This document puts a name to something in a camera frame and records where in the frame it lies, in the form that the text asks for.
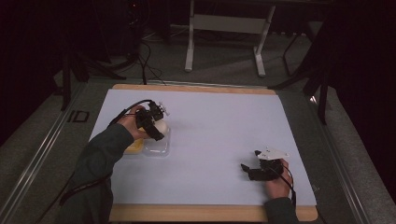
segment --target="gray carpet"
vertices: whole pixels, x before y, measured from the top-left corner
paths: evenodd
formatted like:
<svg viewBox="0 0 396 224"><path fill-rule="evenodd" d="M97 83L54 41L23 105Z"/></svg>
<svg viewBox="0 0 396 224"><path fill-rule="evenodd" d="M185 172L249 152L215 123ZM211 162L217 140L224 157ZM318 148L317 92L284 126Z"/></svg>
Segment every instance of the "gray carpet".
<svg viewBox="0 0 396 224"><path fill-rule="evenodd" d="M252 46L257 36L248 36L241 41L207 41L212 34L199 33L196 38L193 71L184 72L187 37L175 35L171 43L163 43L152 35L146 43L150 46L150 56L146 75L155 78L153 84L204 83L235 86L261 86L277 84L288 77L280 56L290 38L283 35L269 35L262 57L267 77L257 77ZM299 37L288 54L290 69L295 69L310 46L309 41ZM141 46L141 55L147 58L149 48ZM106 90L114 83L140 83L142 68L134 64L117 71L128 77L118 81L92 75L87 84L73 82L74 92L79 93L68 110L60 112L62 98L51 96L26 122L11 136L0 150L0 205L4 206L8 195L16 186L20 175L46 140L52 124L59 118L69 118L71 112L90 112L87 122L65 121L57 133L41 169L32 180L9 223L34 223L48 204L54 199L71 175L78 153L88 141L93 125L106 96ZM318 200L318 210L327 223L395 223L396 208L388 196L378 174L368 157L348 116L340 105L336 92L330 89L327 103L328 125L318 123L315 106L301 94L304 80L287 87L278 94L288 115L296 144L300 150L311 184L314 185ZM333 160L334 153L340 156ZM342 184L343 178L352 184L363 214L367 219L356 218L356 211L347 193L351 188ZM41 223L52 223L58 206L53 206ZM324 223L320 218L312 223Z"/></svg>

